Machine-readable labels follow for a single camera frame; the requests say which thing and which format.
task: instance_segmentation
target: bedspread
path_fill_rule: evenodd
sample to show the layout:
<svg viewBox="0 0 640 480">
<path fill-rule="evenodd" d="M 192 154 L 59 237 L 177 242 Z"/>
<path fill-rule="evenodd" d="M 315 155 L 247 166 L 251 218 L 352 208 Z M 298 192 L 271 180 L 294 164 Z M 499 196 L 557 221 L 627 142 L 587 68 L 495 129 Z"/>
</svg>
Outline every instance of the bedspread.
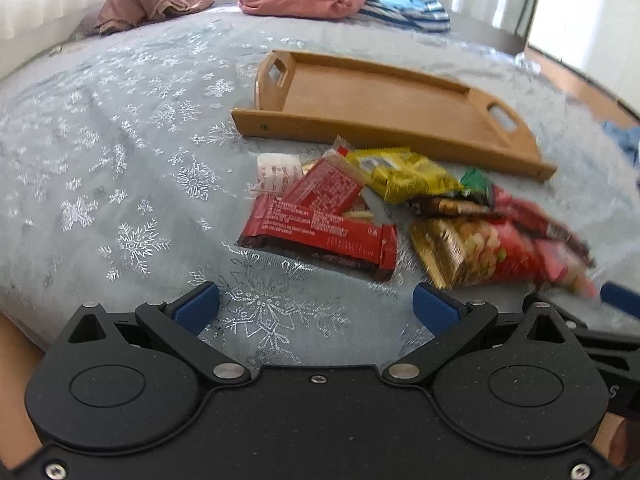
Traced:
<svg viewBox="0 0 640 480">
<path fill-rule="evenodd" d="M 597 280 L 638 276 L 634 172 L 587 110 L 512 64 L 446 38 L 238 12 L 87 41 L 0 85 L 1 307 L 41 341 L 55 338 L 83 301 L 130 311 L 204 280 L 220 286 L 222 307 L 201 339 L 254 369 L 383 365 L 431 337 L 412 313 L 424 271 L 408 218 L 375 197 L 378 219 L 399 227 L 388 283 L 236 246 L 252 206 L 255 153 L 311 158 L 324 150 L 245 139 L 234 127 L 230 110 L 252 106 L 255 70 L 275 48 L 374 59 L 496 94 L 559 169 L 544 185 L 492 177 L 587 238 L 601 263 Z M 29 70 L 37 81 L 25 82 Z M 526 291 L 494 285 L 456 295 L 514 311 Z M 637 331 L 599 306 L 572 305 L 596 327 Z"/>
</svg>

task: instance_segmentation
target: striped cloth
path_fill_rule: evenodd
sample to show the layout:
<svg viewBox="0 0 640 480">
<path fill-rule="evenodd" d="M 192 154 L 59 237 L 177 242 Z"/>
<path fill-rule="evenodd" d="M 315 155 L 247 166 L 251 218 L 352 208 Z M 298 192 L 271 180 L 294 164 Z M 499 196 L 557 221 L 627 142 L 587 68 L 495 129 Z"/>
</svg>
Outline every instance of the striped cloth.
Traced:
<svg viewBox="0 0 640 480">
<path fill-rule="evenodd" d="M 451 30 L 449 15 L 438 0 L 366 0 L 353 17 L 422 32 Z"/>
</svg>

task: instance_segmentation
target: blue gripper pad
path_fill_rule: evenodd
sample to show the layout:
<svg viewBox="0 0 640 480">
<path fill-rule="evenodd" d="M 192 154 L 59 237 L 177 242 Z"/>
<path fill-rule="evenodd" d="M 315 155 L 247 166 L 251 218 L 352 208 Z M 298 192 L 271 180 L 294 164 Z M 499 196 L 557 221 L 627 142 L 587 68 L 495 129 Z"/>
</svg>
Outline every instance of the blue gripper pad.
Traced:
<svg viewBox="0 0 640 480">
<path fill-rule="evenodd" d="M 215 283 L 205 282 L 175 303 L 168 306 L 174 308 L 171 319 L 193 335 L 198 335 L 218 316 L 220 292 Z"/>
<path fill-rule="evenodd" d="M 414 314 L 434 336 L 439 336 L 460 321 L 460 311 L 426 288 L 414 288 Z"/>
<path fill-rule="evenodd" d="M 607 282 L 600 289 L 600 299 L 640 319 L 640 296 L 632 290 L 617 283 Z"/>
</svg>

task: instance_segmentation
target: silver screw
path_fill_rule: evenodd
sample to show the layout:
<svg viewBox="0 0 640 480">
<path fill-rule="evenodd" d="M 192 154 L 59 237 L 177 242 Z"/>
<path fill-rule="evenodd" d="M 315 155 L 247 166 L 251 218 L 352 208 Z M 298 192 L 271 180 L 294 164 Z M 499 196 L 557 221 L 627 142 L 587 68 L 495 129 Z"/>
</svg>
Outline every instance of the silver screw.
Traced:
<svg viewBox="0 0 640 480">
<path fill-rule="evenodd" d="M 55 462 L 47 464 L 44 468 L 44 474 L 51 480 L 64 480 L 66 478 L 66 469 Z"/>
<path fill-rule="evenodd" d="M 591 468 L 586 464 L 578 464 L 571 469 L 571 480 L 587 480 L 591 474 Z"/>
<path fill-rule="evenodd" d="M 409 363 L 400 363 L 389 367 L 389 375 L 394 379 L 415 379 L 420 375 L 420 368 Z"/>
<path fill-rule="evenodd" d="M 213 374 L 219 379 L 237 379 L 244 374 L 244 367 L 238 363 L 222 363 L 213 368 Z"/>
</svg>

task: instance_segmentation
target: blue cloth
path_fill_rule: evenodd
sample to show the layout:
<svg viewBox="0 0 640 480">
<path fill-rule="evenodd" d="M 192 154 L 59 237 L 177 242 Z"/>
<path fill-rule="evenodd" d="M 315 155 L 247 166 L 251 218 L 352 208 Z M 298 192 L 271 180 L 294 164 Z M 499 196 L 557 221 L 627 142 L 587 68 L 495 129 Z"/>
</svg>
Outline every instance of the blue cloth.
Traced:
<svg viewBox="0 0 640 480">
<path fill-rule="evenodd" d="M 393 27 L 423 32 L 451 30 L 449 15 L 438 0 L 366 0 L 359 14 Z"/>
<path fill-rule="evenodd" d="M 602 123 L 604 132 L 615 140 L 632 166 L 640 167 L 638 147 L 640 146 L 640 126 L 625 130 L 611 121 Z"/>
</svg>

